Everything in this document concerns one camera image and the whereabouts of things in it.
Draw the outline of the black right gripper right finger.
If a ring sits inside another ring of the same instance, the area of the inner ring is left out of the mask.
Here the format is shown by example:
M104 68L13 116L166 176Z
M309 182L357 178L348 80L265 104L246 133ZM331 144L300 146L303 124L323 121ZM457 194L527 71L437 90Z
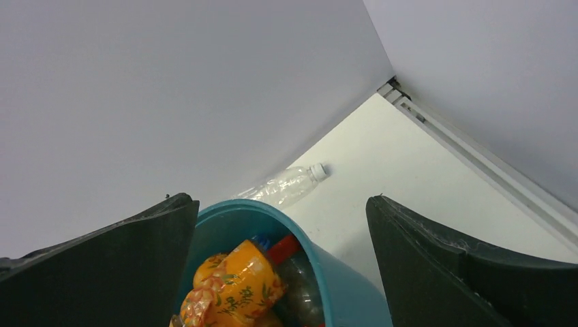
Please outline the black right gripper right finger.
M576 326L577 265L511 251L386 196L365 207L394 326Z

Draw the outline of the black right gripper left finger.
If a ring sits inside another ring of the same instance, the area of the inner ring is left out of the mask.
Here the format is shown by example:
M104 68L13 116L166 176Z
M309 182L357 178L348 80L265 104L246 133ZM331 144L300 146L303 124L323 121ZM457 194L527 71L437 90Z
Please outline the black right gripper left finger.
M1 259L2 326L168 326L199 203L186 193L83 236Z

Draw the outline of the teal plastic bin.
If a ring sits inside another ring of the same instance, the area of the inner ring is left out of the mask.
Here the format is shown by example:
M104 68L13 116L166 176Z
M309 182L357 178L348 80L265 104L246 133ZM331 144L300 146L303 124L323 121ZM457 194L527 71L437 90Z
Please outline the teal plastic bin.
M173 309L192 289L194 271L204 259L256 234L274 243L294 234L301 242L320 287L327 326L392 326L386 296L373 283L318 246L290 217L253 200L225 200L198 213Z

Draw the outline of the large orange label bottle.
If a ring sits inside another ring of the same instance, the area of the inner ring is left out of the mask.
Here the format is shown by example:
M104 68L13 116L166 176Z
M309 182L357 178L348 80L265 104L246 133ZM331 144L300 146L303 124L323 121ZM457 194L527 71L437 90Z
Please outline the large orange label bottle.
M252 240L234 248L187 294L182 326L255 326L286 293L286 284Z

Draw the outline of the clear crushed bottle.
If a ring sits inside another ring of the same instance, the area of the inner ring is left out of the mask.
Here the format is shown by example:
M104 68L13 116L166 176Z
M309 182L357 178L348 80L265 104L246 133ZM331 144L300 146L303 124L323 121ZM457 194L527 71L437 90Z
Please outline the clear crushed bottle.
M322 181L330 177L329 168L322 163L312 166L294 166L262 181L232 197L259 201L279 210L288 208L311 193Z

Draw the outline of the clear bottle red label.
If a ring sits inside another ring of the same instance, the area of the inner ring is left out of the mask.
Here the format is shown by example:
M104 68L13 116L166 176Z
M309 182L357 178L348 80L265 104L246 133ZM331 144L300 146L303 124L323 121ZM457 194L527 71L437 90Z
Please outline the clear bottle red label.
M279 265L301 250L299 240L293 234L289 234L267 250L267 255L272 263Z

